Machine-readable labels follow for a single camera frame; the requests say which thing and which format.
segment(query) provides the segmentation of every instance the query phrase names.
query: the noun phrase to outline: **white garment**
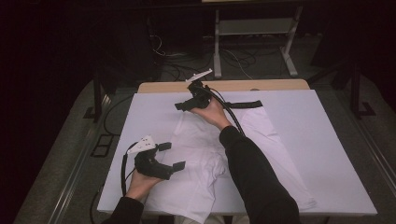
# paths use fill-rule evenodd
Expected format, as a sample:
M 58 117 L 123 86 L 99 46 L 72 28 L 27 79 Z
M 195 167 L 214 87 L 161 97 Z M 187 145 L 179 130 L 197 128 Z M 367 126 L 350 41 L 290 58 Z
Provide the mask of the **white garment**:
M 235 109 L 233 112 L 245 135 L 262 150 L 299 209 L 314 206 L 315 200 L 306 189 L 264 108 Z M 219 130 L 198 115 L 185 112 L 171 142 L 172 148 L 166 150 L 162 163 L 186 161 L 186 168 L 153 188 L 146 205 L 204 223 L 215 201 L 215 180 L 219 175 L 229 175 L 224 147 L 219 142 Z

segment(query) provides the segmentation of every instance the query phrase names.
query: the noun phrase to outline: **tan wooden strip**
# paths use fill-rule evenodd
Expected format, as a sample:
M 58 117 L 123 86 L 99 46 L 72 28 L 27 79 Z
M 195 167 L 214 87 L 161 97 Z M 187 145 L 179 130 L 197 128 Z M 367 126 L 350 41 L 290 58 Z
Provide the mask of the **tan wooden strip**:
M 284 90 L 309 90 L 303 79 L 263 79 L 263 80 L 224 80 L 203 81 L 217 91 L 284 91 Z M 139 93 L 152 92 L 185 92 L 189 91 L 187 82 L 145 82 L 140 84 Z

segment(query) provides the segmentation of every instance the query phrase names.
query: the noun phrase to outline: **forearm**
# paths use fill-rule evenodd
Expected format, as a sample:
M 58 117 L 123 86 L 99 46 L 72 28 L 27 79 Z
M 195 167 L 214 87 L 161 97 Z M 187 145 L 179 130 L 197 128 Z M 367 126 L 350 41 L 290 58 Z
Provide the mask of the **forearm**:
M 219 139 L 226 148 L 230 173 L 244 200 L 250 221 L 299 223 L 295 201 L 277 180 L 271 164 L 256 144 L 242 136 L 235 127 L 224 128 Z
M 138 200 L 122 197 L 111 217 L 103 224 L 138 224 L 143 208 L 143 204 Z

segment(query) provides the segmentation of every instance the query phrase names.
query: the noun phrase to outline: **long sleeve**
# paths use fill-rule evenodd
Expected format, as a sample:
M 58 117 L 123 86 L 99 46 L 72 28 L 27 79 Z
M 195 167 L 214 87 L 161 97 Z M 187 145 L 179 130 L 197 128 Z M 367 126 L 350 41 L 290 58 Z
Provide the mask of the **long sleeve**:
M 219 136 L 226 149 L 233 182 L 245 203 L 250 223 L 300 223 L 296 202 L 278 181 L 262 151 L 233 126 Z
M 138 224 L 142 217 L 143 208 L 141 202 L 122 197 L 111 217 L 102 224 Z

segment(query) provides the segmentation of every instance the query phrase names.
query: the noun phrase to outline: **white table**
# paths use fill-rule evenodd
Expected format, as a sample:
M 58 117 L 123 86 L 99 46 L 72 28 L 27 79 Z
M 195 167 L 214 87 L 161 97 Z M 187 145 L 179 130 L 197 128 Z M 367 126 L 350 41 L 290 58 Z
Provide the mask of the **white table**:
M 260 81 L 251 83 L 259 85 Z M 176 85 L 187 87 L 187 84 Z M 301 215 L 376 214 L 315 91 L 224 91 L 222 95 L 230 102 L 263 102 L 305 185 L 317 201 L 315 207 L 300 211 Z M 112 212 L 121 197 L 121 160 L 128 146 L 147 134 L 151 134 L 157 143 L 170 141 L 182 113 L 175 109 L 174 104 L 190 98 L 188 92 L 138 93 L 134 96 L 97 208 L 99 211 Z M 131 171 L 133 166 L 134 158 L 130 156 L 126 170 Z M 215 183 L 215 193 L 212 213 L 246 213 L 231 178 L 219 178 Z M 162 212 L 150 209 L 149 204 L 145 211 L 148 214 Z

